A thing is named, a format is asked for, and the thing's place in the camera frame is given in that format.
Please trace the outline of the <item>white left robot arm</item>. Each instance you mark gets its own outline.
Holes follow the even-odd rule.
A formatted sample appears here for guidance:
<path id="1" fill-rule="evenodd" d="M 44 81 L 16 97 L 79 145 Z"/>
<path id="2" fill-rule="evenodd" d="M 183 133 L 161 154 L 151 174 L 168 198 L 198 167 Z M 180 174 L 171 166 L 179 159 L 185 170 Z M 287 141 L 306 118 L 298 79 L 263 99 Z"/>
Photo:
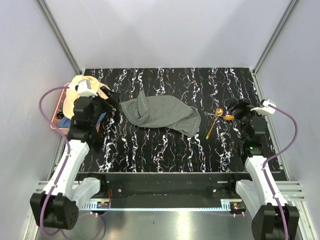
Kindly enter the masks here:
<path id="1" fill-rule="evenodd" d="M 104 86 L 101 91 L 107 99 L 92 90 L 78 91 L 70 129 L 62 136 L 66 147 L 61 160 L 42 192 L 33 193 L 30 198 L 35 222 L 42 231 L 73 229 L 81 207 L 92 196 L 103 198 L 108 193 L 107 184 L 95 177 L 86 177 L 73 187 L 80 165 L 96 140 L 99 117 L 117 109 L 120 103 L 118 92 Z"/>

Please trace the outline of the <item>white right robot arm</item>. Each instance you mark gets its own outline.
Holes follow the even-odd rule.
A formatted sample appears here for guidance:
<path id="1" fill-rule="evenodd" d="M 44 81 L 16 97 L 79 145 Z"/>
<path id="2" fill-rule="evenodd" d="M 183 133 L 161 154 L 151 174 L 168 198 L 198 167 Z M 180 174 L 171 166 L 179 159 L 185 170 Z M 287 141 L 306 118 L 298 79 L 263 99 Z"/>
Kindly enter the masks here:
<path id="1" fill-rule="evenodd" d="M 228 195 L 243 200 L 252 217 L 251 230 L 256 240 L 294 240 L 300 214 L 280 192 L 271 173 L 269 161 L 278 157 L 264 156 L 262 140 L 266 135 L 267 121 L 278 110 L 270 100 L 255 106 L 244 99 L 233 100 L 229 112 L 240 122 L 238 155 L 249 173 L 250 180 L 233 181 L 227 185 Z"/>

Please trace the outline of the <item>iridescent orange spoon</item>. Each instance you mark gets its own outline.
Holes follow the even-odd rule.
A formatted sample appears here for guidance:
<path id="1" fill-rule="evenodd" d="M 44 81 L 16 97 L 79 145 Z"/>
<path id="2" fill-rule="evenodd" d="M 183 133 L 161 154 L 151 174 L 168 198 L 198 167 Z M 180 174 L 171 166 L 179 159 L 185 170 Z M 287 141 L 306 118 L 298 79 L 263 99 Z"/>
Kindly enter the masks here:
<path id="1" fill-rule="evenodd" d="M 232 121 L 235 119 L 233 115 L 224 115 L 224 116 L 219 116 L 220 119 L 224 119 L 225 121 Z"/>

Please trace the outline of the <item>dark iridescent fork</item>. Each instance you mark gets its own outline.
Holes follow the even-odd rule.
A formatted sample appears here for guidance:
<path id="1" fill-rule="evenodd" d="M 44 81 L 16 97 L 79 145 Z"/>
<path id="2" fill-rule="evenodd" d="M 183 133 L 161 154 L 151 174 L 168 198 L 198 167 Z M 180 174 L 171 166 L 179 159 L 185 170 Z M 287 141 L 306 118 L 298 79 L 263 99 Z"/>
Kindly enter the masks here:
<path id="1" fill-rule="evenodd" d="M 220 117 L 221 114 L 216 114 L 216 113 L 212 113 L 212 112 L 204 112 L 205 116 L 211 116 L 211 117 Z"/>

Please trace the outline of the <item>gold spoon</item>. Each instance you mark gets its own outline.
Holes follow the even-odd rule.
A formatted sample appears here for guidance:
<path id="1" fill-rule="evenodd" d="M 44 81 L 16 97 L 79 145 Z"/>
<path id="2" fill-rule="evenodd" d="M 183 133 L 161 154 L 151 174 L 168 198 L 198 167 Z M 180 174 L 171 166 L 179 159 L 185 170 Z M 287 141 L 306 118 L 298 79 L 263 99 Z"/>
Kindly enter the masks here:
<path id="1" fill-rule="evenodd" d="M 219 107 L 215 110 L 214 115 L 213 115 L 214 116 L 213 123 L 211 125 L 210 130 L 208 131 L 208 133 L 206 135 L 206 138 L 205 138 L 206 140 L 208 140 L 210 138 L 212 130 L 215 126 L 215 123 L 217 122 L 218 118 L 223 115 L 223 113 L 224 113 L 224 110 L 221 107 Z"/>

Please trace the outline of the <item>grey cloth napkin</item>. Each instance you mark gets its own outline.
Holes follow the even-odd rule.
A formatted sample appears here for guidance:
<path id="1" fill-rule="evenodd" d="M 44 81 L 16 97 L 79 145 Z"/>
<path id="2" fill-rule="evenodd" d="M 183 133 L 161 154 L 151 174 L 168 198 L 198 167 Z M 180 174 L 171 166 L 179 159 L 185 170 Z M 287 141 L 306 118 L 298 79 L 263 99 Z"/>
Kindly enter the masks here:
<path id="1" fill-rule="evenodd" d="M 120 106 L 127 120 L 140 128 L 169 128 L 192 138 L 201 124 L 196 108 L 171 95 L 146 96 L 142 90 Z"/>

